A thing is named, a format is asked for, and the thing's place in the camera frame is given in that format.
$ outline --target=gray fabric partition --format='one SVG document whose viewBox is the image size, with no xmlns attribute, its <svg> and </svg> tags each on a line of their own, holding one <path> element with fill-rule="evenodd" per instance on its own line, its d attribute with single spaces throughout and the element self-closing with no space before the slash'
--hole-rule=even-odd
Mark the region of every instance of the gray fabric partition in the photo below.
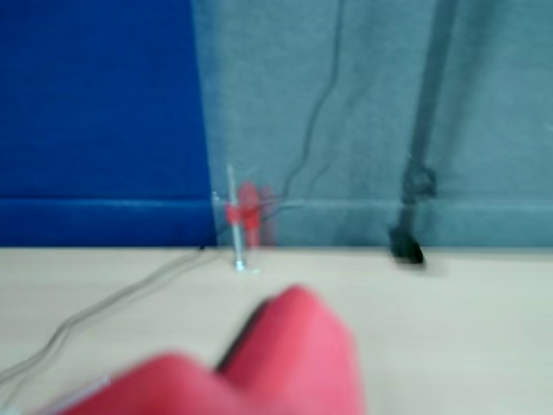
<svg viewBox="0 0 553 415">
<path fill-rule="evenodd" d="M 340 5 L 337 77 L 290 191 L 302 206 L 274 219 L 279 245 L 388 244 L 436 0 L 194 4 L 223 198 L 227 162 L 239 181 L 282 191 L 329 82 Z M 437 194 L 417 216 L 424 245 L 553 246 L 552 17 L 549 0 L 459 1 L 429 126 Z"/>
</svg>

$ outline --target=blue fabric panel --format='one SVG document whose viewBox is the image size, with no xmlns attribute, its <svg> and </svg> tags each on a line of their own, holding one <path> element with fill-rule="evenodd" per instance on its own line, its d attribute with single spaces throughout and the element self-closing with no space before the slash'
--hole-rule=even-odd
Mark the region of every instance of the blue fabric panel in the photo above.
<svg viewBox="0 0 553 415">
<path fill-rule="evenodd" d="M 0 244 L 214 243 L 188 0 L 1 2 L 0 91 Z"/>
</svg>

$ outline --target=wooden table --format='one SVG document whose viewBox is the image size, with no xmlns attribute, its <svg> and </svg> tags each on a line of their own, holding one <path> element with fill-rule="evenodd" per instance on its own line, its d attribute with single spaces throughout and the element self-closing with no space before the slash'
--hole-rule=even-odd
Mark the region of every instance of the wooden table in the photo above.
<svg viewBox="0 0 553 415">
<path fill-rule="evenodd" d="M 260 271 L 237 274 L 228 251 L 3 250 L 0 367 L 35 352 L 67 316 L 179 257 L 194 259 L 76 330 L 18 407 L 162 350 L 213 365 L 265 296 L 301 282 L 352 328 L 370 414 L 553 413 L 548 254 L 431 252 L 416 271 L 384 251 L 278 250 L 255 252 Z"/>
</svg>

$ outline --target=blurry red object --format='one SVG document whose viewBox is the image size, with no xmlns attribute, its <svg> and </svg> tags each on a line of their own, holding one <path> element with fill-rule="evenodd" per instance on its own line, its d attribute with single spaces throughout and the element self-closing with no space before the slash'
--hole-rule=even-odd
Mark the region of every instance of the blurry red object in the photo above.
<svg viewBox="0 0 553 415">
<path fill-rule="evenodd" d="M 163 354 L 64 415 L 361 415 L 350 335 L 311 292 L 265 302 L 212 372 Z"/>
</svg>

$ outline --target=wire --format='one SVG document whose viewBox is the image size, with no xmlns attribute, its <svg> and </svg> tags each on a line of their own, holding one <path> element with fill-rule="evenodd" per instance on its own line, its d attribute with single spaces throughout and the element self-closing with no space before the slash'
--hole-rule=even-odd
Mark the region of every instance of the wire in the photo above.
<svg viewBox="0 0 553 415">
<path fill-rule="evenodd" d="M 202 251 L 203 249 L 204 247 L 200 247 L 196 251 Z M 128 285 L 123 289 L 118 290 L 115 293 L 111 294 L 110 296 L 100 301 L 99 303 L 95 303 L 94 305 L 87 307 L 86 309 L 68 317 L 64 322 L 62 322 L 58 326 L 58 328 L 48 339 L 47 343 L 41 349 L 39 349 L 39 351 L 31 355 L 28 359 L 25 359 L 24 361 L 20 361 L 19 363 L 16 363 L 12 367 L 9 367 L 3 370 L 2 372 L 0 372 L 0 386 L 1 386 L 9 382 L 10 380 L 13 380 L 20 374 L 23 374 L 26 371 L 28 371 L 27 375 L 16 385 L 14 390 L 4 401 L 4 405 L 9 406 L 16 399 L 17 395 L 21 392 L 21 390 L 32 379 L 34 379 L 36 375 L 38 375 L 38 373 L 32 373 L 32 369 L 36 368 L 42 362 L 46 362 L 42 368 L 44 370 L 48 367 L 49 363 L 53 362 L 53 360 L 50 360 L 50 362 L 48 363 L 47 358 L 48 357 L 55 358 L 56 354 L 52 356 L 51 352 L 52 351 L 56 352 L 56 347 L 57 347 L 57 353 L 61 351 L 68 337 L 71 335 L 72 330 L 74 330 L 80 324 L 88 321 L 92 317 L 98 316 L 99 314 L 101 314 L 104 311 L 107 311 L 108 309 L 115 306 L 116 304 L 121 303 L 123 300 L 129 299 L 133 295 L 138 294 L 139 292 L 144 291 L 145 289 L 149 288 L 155 283 L 162 281 L 165 277 L 170 275 L 172 272 L 177 271 L 181 265 L 191 262 L 192 260 L 197 259 L 199 256 L 200 255 L 197 253 L 193 256 L 192 255 L 186 256 L 184 259 L 183 258 L 175 259 L 167 263 L 166 265 L 162 266 L 158 270 L 150 273 L 146 278 L 143 278 L 134 284 Z M 186 271 L 191 271 L 197 266 L 199 265 L 191 266 L 187 268 Z M 166 284 L 172 281 L 172 279 L 173 278 L 167 278 L 163 282 Z"/>
<path fill-rule="evenodd" d="M 290 169 L 288 175 L 284 179 L 283 192 L 280 196 L 281 199 L 287 200 L 290 196 L 292 185 L 297 175 L 307 165 L 311 149 L 313 147 L 313 140 L 315 136 L 315 127 L 319 117 L 321 115 L 322 108 L 330 98 L 336 84 L 338 82 L 340 74 L 340 51 L 341 51 L 341 37 L 344 26 L 344 6 L 346 0 L 338 0 L 338 9 L 336 11 L 336 20 L 334 25 L 334 40 L 332 46 L 332 60 L 330 66 L 330 74 L 328 76 L 328 82 L 323 88 L 321 96 L 315 101 L 313 110 L 308 119 L 306 132 L 303 139 L 302 153 L 300 159 L 295 167 Z"/>
<path fill-rule="evenodd" d="M 329 74 L 328 82 L 324 87 L 321 96 L 315 101 L 315 105 L 308 119 L 308 124 L 307 124 L 306 133 L 303 140 L 300 160 L 296 164 L 296 166 L 290 170 L 289 174 L 284 179 L 282 195 L 268 198 L 267 200 L 264 201 L 264 203 L 270 203 L 270 201 L 274 201 L 274 200 L 286 201 L 289 198 L 289 194 L 295 178 L 302 171 L 302 169 L 305 167 L 305 165 L 308 162 L 309 155 L 311 153 L 311 149 L 313 146 L 315 127 L 316 127 L 317 121 L 319 120 L 321 110 L 324 107 L 324 105 L 327 103 L 329 97 L 331 96 L 339 77 L 338 75 L 340 72 L 340 50 L 341 50 L 342 28 L 343 28 L 344 5 L 345 5 L 345 0 L 338 1 L 330 74 Z M 262 218 L 262 220 L 268 220 L 269 218 L 281 213 L 283 210 L 288 210 L 291 208 L 300 208 L 300 207 L 301 206 L 281 205 L 271 213 L 266 214 Z M 217 232 L 217 236 L 219 237 L 222 233 L 226 232 L 228 229 L 229 229 L 229 226 L 226 224 Z M 203 249 L 204 247 L 201 246 L 197 249 L 197 251 L 202 251 Z M 193 259 L 196 259 L 198 257 L 199 257 L 199 254 L 196 254 L 193 257 L 185 257 L 184 259 L 173 260 L 168 264 L 162 266 L 158 270 L 152 272 L 142 280 L 134 284 L 128 285 L 123 289 L 118 290 L 115 293 L 111 294 L 104 300 L 98 303 L 95 303 L 85 308 L 84 310 L 68 317 L 56 328 L 54 333 L 50 336 L 47 343 L 42 348 L 40 348 L 37 352 L 32 354 L 29 358 L 23 361 L 20 361 L 15 365 L 8 367 L 7 369 L 4 369 L 2 372 L 0 372 L 0 387 L 5 385 L 7 382 L 15 379 L 16 377 L 20 376 L 21 374 L 24 374 L 25 372 L 27 372 L 27 374 L 16 384 L 12 392 L 8 395 L 8 398 L 4 401 L 4 405 L 10 406 L 11 403 L 14 402 L 16 398 L 19 396 L 19 394 L 22 392 L 23 388 L 27 386 L 33 379 L 35 379 L 35 377 L 38 376 L 38 374 L 40 374 L 41 370 L 42 371 L 46 370 L 49 367 L 49 365 L 54 362 L 55 358 L 57 357 L 59 352 L 63 349 L 69 336 L 71 335 L 72 331 L 75 328 L 87 322 L 89 319 L 95 316 L 98 316 L 102 312 L 107 311 L 111 307 L 121 303 L 123 300 L 131 298 L 133 295 L 139 293 L 140 291 L 144 291 L 154 283 L 162 280 L 163 277 L 166 277 L 170 272 L 176 271 L 178 267 L 180 267 L 181 265 L 189 261 L 192 261 Z M 188 268 L 187 271 L 191 271 L 193 268 L 196 268 L 196 267 L 192 266 Z"/>
</svg>

